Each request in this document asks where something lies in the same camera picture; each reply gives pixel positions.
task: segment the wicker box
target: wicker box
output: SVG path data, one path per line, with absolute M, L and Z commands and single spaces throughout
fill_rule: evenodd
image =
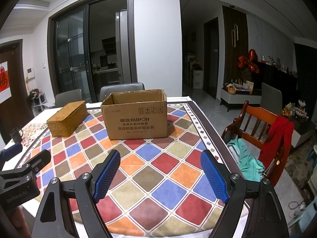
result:
M 47 125 L 53 137 L 69 137 L 88 115 L 85 101 L 72 102 L 49 118 Z

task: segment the dark curtain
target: dark curtain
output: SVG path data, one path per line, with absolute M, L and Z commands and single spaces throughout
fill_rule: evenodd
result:
M 300 44 L 294 45 L 299 99 L 305 101 L 305 111 L 311 119 L 317 99 L 317 49 Z

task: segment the gray chair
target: gray chair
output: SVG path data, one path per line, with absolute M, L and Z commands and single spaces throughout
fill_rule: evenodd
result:
M 114 92 L 139 90 L 144 90 L 144 85 L 141 82 L 104 86 L 100 90 L 99 102 L 103 102 L 107 96 Z
M 63 107 L 71 102 L 82 101 L 81 89 L 75 89 L 57 94 L 55 97 L 55 107 Z
M 283 107 L 282 92 L 268 84 L 262 83 L 260 107 L 276 115 L 281 115 Z

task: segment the open cardboard box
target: open cardboard box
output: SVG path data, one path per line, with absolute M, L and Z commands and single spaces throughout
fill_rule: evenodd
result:
M 109 139 L 166 138 L 167 100 L 163 90 L 110 94 L 101 104 Z

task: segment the orange-brown wooden chair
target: orange-brown wooden chair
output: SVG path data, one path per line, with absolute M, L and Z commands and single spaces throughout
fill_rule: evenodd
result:
M 261 137 L 263 135 L 263 132 L 268 124 L 272 125 L 274 121 L 277 118 L 277 115 L 271 113 L 270 111 L 265 110 L 264 108 L 261 107 L 251 107 L 248 105 L 249 102 L 245 101 L 243 108 L 240 112 L 240 115 L 238 118 L 235 118 L 233 120 L 233 123 L 230 124 L 225 128 L 223 131 L 221 138 L 223 141 L 227 144 L 230 140 L 235 139 L 236 136 L 238 138 L 242 138 L 257 148 L 261 149 L 263 146 L 263 142 L 261 141 Z M 249 117 L 248 120 L 245 124 L 244 129 L 241 129 L 241 124 L 243 122 L 245 114 L 248 113 Z M 252 129 L 251 134 L 248 134 L 246 132 L 246 129 L 248 127 L 248 124 L 250 122 L 250 119 L 252 116 L 255 116 L 257 118 L 256 123 L 254 124 L 254 127 Z M 254 137 L 254 134 L 256 133 L 257 129 L 259 128 L 260 122 L 264 121 L 264 125 L 261 129 L 260 135 L 258 138 Z M 286 164 L 286 160 L 288 155 L 284 153 L 285 148 L 283 145 L 283 139 L 281 141 L 281 144 L 279 146 L 279 149 L 277 153 L 275 154 L 274 160 L 270 164 L 270 166 L 265 169 L 264 171 L 264 176 L 268 178 L 272 185 L 275 186 L 283 172 L 284 166 Z

